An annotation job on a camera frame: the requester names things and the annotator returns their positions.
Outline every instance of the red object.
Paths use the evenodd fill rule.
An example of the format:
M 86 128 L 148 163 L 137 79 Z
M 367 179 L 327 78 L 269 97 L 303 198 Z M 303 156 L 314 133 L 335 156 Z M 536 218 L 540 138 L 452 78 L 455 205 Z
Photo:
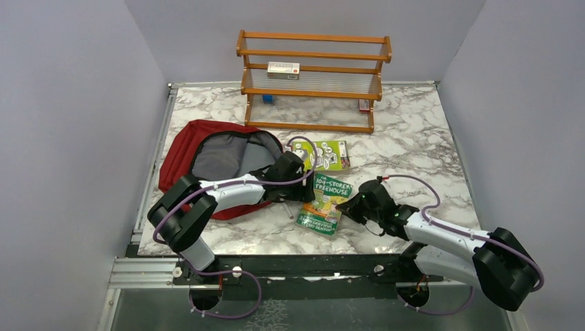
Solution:
M 365 99 L 360 99 L 358 101 L 359 104 L 359 112 L 368 114 L 370 112 L 370 101 Z
M 177 134 L 172 142 L 168 154 L 161 166 L 159 189 L 163 192 L 168 191 L 182 176 L 189 174 L 191 162 L 201 142 L 210 134 L 223 131 L 235 131 L 242 133 L 252 133 L 261 131 L 251 126 L 241 126 L 235 123 L 207 121 L 198 119 L 187 123 L 185 128 Z M 232 219 L 241 215 L 249 214 L 260 208 L 266 207 L 270 202 L 260 203 L 257 205 L 238 205 L 236 207 L 216 212 L 212 215 L 214 219 Z

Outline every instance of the small box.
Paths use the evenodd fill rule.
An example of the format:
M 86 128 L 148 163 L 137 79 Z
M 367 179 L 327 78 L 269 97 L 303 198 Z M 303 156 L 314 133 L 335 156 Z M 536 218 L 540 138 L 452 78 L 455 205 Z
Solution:
M 266 75 L 270 79 L 289 79 L 298 81 L 300 78 L 301 66 L 298 63 L 268 62 Z
M 360 99 L 358 104 L 359 112 L 370 112 L 370 100 Z
M 271 94 L 263 94 L 262 95 L 262 102 L 264 102 L 268 105 L 273 105 L 274 104 L 274 96 Z

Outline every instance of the gray wall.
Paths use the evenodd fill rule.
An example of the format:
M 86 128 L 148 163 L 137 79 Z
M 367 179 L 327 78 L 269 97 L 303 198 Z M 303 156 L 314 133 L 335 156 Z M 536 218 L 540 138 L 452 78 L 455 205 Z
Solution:
M 488 0 L 439 87 L 485 228 L 547 276 L 531 330 L 582 330 L 585 2 Z
M 238 81 L 240 29 L 390 35 L 386 81 L 443 77 L 485 0 L 126 0 L 165 77 Z
M 2 330 L 95 329 L 162 120 L 128 9 L 84 2 L 0 1 Z

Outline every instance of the blue object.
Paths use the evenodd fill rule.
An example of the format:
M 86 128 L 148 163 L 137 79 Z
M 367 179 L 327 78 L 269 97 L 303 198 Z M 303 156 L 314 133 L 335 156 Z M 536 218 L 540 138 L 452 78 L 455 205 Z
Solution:
M 274 97 L 271 94 L 263 94 L 262 95 L 262 101 L 264 103 L 273 104 L 274 103 Z

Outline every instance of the cable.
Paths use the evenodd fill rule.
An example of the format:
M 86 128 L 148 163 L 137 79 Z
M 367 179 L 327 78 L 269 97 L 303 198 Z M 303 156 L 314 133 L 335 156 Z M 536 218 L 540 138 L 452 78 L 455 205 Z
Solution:
M 402 301 L 402 303 L 404 303 L 405 307 L 412 309 L 412 310 L 415 310 L 416 312 L 421 312 L 423 314 L 433 315 L 433 316 L 449 316 L 449 315 L 457 314 L 458 312 L 462 312 L 463 310 L 469 308 L 474 297 L 475 297 L 475 288 L 471 287 L 467 301 L 465 301 L 465 303 L 461 307 L 459 307 L 455 310 L 452 310 L 450 312 L 433 312 L 432 310 L 426 310 L 424 308 L 414 307 L 414 306 L 408 304 L 401 296 L 398 296 L 398 299 L 400 299 L 400 301 Z
M 426 285 L 425 285 L 425 287 L 426 287 L 426 288 L 428 288 L 428 278 L 426 278 L 426 275 L 425 275 L 425 274 L 423 274 L 423 275 L 422 275 L 422 278 L 421 278 L 421 279 L 420 279 L 420 280 L 417 282 L 417 292 L 420 292 L 420 283 L 421 283 L 422 281 L 426 281 Z
M 288 140 L 288 143 L 286 144 L 287 146 L 290 146 L 291 143 L 293 142 L 293 140 L 295 139 L 303 139 L 306 140 L 307 142 L 309 142 L 309 144 L 311 145 L 311 148 L 313 149 L 313 153 L 315 153 L 315 151 L 317 151 L 317 148 L 315 147 L 315 144 L 309 140 L 306 137 L 303 136 L 294 136 L 293 138 L 290 138 Z M 165 215 L 165 217 L 163 217 L 163 219 L 159 222 L 159 224 L 157 225 L 157 227 L 155 228 L 155 231 L 152 234 L 152 239 L 157 242 L 157 243 L 162 243 L 164 245 L 166 245 L 166 243 L 164 242 L 164 240 L 159 239 L 159 233 L 161 231 L 161 229 L 164 227 L 164 225 L 166 224 L 166 222 L 179 210 L 183 207 L 183 205 L 189 203 L 189 201 L 191 201 L 193 198 L 195 198 L 196 196 L 207 192 L 209 190 L 216 190 L 218 188 L 225 188 L 227 186 L 233 186 L 233 185 L 239 185 L 239 184 L 244 184 L 246 185 L 247 183 L 249 184 L 258 184 L 258 185 L 292 185 L 292 184 L 296 184 L 296 183 L 300 183 L 301 181 L 304 181 L 305 179 L 307 179 L 310 175 L 313 174 L 313 172 L 315 171 L 315 168 L 317 167 L 317 162 L 313 163 L 313 167 L 311 168 L 311 170 L 309 170 L 304 176 L 302 176 L 301 178 L 292 180 L 292 181 L 243 181 L 243 180 L 234 180 L 234 181 L 229 181 L 229 182 L 225 182 L 225 183 L 220 183 L 217 185 L 212 185 L 212 186 L 208 186 L 206 188 L 201 188 L 191 194 L 189 194 L 185 199 L 181 200 L 181 202 L 179 202 L 173 209 L 171 209 L 167 215 Z M 232 270 L 226 270 L 226 271 L 217 271 L 217 272 L 203 272 L 200 270 L 195 269 L 195 267 L 193 267 L 193 265 L 191 264 L 191 262 L 189 262 L 189 260 L 185 259 L 185 257 L 183 257 L 181 254 L 179 254 L 179 256 L 185 260 L 185 262 L 187 263 L 187 265 L 189 266 L 189 268 L 191 268 L 191 270 L 193 270 L 193 272 L 201 275 L 201 276 L 219 276 L 219 275 L 223 275 L 223 274 L 232 274 L 234 273 Z M 205 316 L 206 314 L 208 316 L 212 316 L 212 317 L 217 317 L 218 319 L 242 319 L 244 317 L 250 316 L 251 314 L 253 314 L 256 310 L 258 310 L 258 307 L 260 306 L 260 303 L 262 302 L 262 287 L 260 285 L 260 281 L 258 281 L 258 278 L 256 278 L 256 276 L 254 276 L 252 273 L 245 271 L 245 270 L 239 270 L 237 273 L 239 274 L 244 274 L 250 278 L 252 278 L 252 280 L 256 283 L 256 286 L 258 287 L 258 300 L 256 301 L 256 304 L 254 304 L 254 307 L 252 307 L 252 309 L 250 309 L 249 311 L 240 314 L 240 315 L 222 315 L 222 314 L 215 314 L 215 313 L 205 313 L 205 311 L 203 310 L 199 310 L 195 307 L 195 304 L 192 302 L 191 298 L 189 297 L 189 302 L 191 303 L 192 306 L 192 311 L 195 312 L 200 312 L 202 314 L 202 316 Z
M 216 272 L 199 271 L 199 270 L 195 269 L 195 267 L 193 267 L 193 265 L 191 264 L 191 262 L 189 262 L 189 260 L 185 259 L 180 254 L 179 254 L 179 256 L 183 260 L 185 260 L 185 262 L 187 263 L 189 268 L 191 268 L 191 270 L 193 270 L 196 274 L 198 274 L 200 276 L 221 276 L 223 274 L 235 273 L 235 271 L 233 271 L 233 270 L 216 271 Z M 248 272 L 245 270 L 238 270 L 237 273 L 244 274 L 244 275 L 250 277 L 254 281 L 254 283 L 256 283 L 256 287 L 258 288 L 258 299 L 256 300 L 256 303 L 254 304 L 254 307 L 252 307 L 252 309 L 250 309 L 249 311 L 247 311 L 243 314 L 239 314 L 239 315 L 222 315 L 222 314 L 216 314 L 214 312 L 206 312 L 205 310 L 200 310 L 199 308 L 195 307 L 195 303 L 193 303 L 193 300 L 191 300 L 191 296 L 189 296 L 189 303 L 191 304 L 191 312 L 198 312 L 202 316 L 211 316 L 211 317 L 215 317 L 218 319 L 242 319 L 244 317 L 250 316 L 251 314 L 254 314 L 254 312 L 256 312 L 256 310 L 258 310 L 258 308 L 260 307 L 260 303 L 262 302 L 262 286 L 260 285 L 260 281 L 251 272 Z
M 366 227 L 366 230 L 367 231 L 369 231 L 371 234 L 373 234 L 375 236 L 382 237 L 382 236 L 384 236 L 386 234 L 386 231 L 384 231 L 384 230 L 382 230 L 382 232 L 380 232 L 380 233 L 373 232 L 372 230 L 370 230 L 370 228 L 368 228 L 368 224 L 367 223 L 364 224 L 364 226 Z
M 476 234 L 470 234 L 468 232 L 461 231 L 461 230 L 456 229 L 456 228 L 452 228 L 449 225 L 441 224 L 441 223 L 435 222 L 432 219 L 430 219 L 430 217 L 428 217 L 428 215 L 426 214 L 426 211 L 428 209 L 431 209 L 431 208 L 439 207 L 439 205 L 441 205 L 441 198 L 439 197 L 439 194 L 437 193 L 437 191 L 429 183 L 425 182 L 424 180 L 422 180 L 418 177 L 410 176 L 409 174 L 391 174 L 391 175 L 388 175 L 386 177 L 382 177 L 383 180 L 386 180 L 389 178 L 414 179 L 414 180 L 422 183 L 423 185 L 425 185 L 435 195 L 437 203 L 435 203 L 434 205 L 426 205 L 421 209 L 421 215 L 429 224 L 436 225 L 437 227 L 439 227 L 441 229 L 451 231 L 453 233 L 459 234 L 459 235 L 464 236 L 464 237 L 469 237 L 471 239 L 479 239 L 479 240 L 485 241 L 487 243 L 491 243 L 493 245 L 496 245 L 497 247 L 500 247 L 504 250 L 507 250 L 508 252 L 514 254 L 516 257 L 527 262 L 527 264 L 536 271 L 536 273 L 538 275 L 538 284 L 536 284 L 536 286 L 532 289 L 532 292 L 536 292 L 536 291 L 540 290 L 542 288 L 542 286 L 544 286 L 544 274 L 542 273 L 542 270 L 540 269 L 540 267 L 534 261 L 532 261 L 532 259 L 530 259 L 526 255 L 522 254 L 521 252 L 518 252 L 514 248 L 511 248 L 508 245 L 504 245 L 503 243 L 500 243 L 499 241 L 496 241 L 494 239 L 484 237 L 484 236 L 479 236 Z

